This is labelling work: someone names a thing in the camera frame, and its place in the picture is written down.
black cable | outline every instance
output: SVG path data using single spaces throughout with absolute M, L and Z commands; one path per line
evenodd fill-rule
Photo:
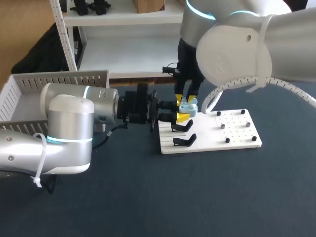
M 107 136 L 104 138 L 104 140 L 103 140 L 101 143 L 99 143 L 98 145 L 92 147 L 92 149 L 95 150 L 95 149 L 97 149 L 97 148 L 103 146 L 103 145 L 107 142 L 109 136 L 110 136 L 115 130 L 117 130 L 117 129 L 128 129 L 128 120 L 126 120 L 125 124 L 120 124 L 120 125 L 115 126 L 114 128 L 112 128 L 112 129 L 108 132 L 108 134 L 107 134 Z
M 0 172 L 7 172 L 7 173 L 17 173 L 17 174 L 24 174 L 24 175 L 27 175 L 27 176 L 30 176 L 32 178 L 34 178 L 34 175 L 31 174 L 31 173 L 28 173 L 26 171 L 11 171 L 11 170 L 3 170 L 1 169 Z M 46 190 L 49 192 L 49 194 L 53 194 L 54 190 L 55 190 L 55 186 L 56 186 L 56 180 L 58 178 L 59 174 L 55 175 L 55 178 L 53 180 L 53 185 L 52 187 L 50 188 L 48 184 L 46 184 L 43 180 L 40 181 L 40 184 L 46 188 Z
M 177 63 L 169 63 L 167 67 L 169 67 L 169 66 L 172 65 L 172 64 L 177 64 Z

cardboard box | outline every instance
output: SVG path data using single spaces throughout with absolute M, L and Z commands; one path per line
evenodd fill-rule
M 164 10 L 164 0 L 134 0 L 138 13 Z

wooden floor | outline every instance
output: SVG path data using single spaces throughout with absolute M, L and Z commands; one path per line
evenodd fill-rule
M 0 0 L 0 88 L 53 23 L 49 0 Z

light blue object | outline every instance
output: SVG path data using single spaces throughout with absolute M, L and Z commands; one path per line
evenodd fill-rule
M 205 14 L 203 12 L 200 12 L 199 10 L 195 9 L 194 7 L 192 7 L 192 5 L 189 3 L 189 0 L 187 0 L 187 6 L 189 7 L 189 9 L 191 9 L 192 12 L 194 12 L 195 14 L 210 19 L 210 20 L 216 20 L 216 18 L 212 15 L 212 14 Z
M 233 12 L 231 15 L 234 15 L 234 14 L 236 14 L 236 13 L 248 13 L 248 14 L 251 14 L 251 15 L 254 15 L 254 16 L 260 16 L 260 15 L 258 15 L 257 13 L 254 13 L 254 12 L 252 12 L 252 11 L 235 11 L 235 12 Z
M 89 89 L 89 85 L 84 89 L 84 94 L 83 94 L 83 98 L 85 99 L 87 97 L 87 93 L 88 93 L 88 89 Z
M 189 114 L 190 118 L 193 118 L 198 114 L 197 104 L 198 100 L 196 98 L 187 103 L 187 99 L 182 97 L 179 112 L 182 114 Z
M 74 143 L 85 143 L 85 142 L 91 142 L 92 141 L 92 138 L 72 140 L 72 139 L 53 138 L 53 137 L 50 137 L 50 136 L 47 136 L 47 139 L 50 140 L 50 141 L 54 141 L 54 142 L 74 142 Z

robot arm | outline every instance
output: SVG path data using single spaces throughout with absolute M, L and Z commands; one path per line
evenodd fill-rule
M 159 109 L 171 113 L 158 113 Z M 153 129 L 156 120 L 179 123 L 189 118 L 178 113 L 177 101 L 160 101 L 155 92 L 148 94 L 147 84 L 119 96 L 112 88 L 50 83 L 42 90 L 40 110 L 48 117 L 47 139 L 0 129 L 0 171 L 34 177 L 81 173 L 90 166 L 94 124 L 121 119 L 150 123 Z
M 179 63 L 164 71 L 176 78 L 178 100 L 186 80 L 192 80 L 188 101 L 204 78 L 217 86 L 258 74 L 313 81 L 315 25 L 315 8 L 291 13 L 283 0 L 187 0 Z

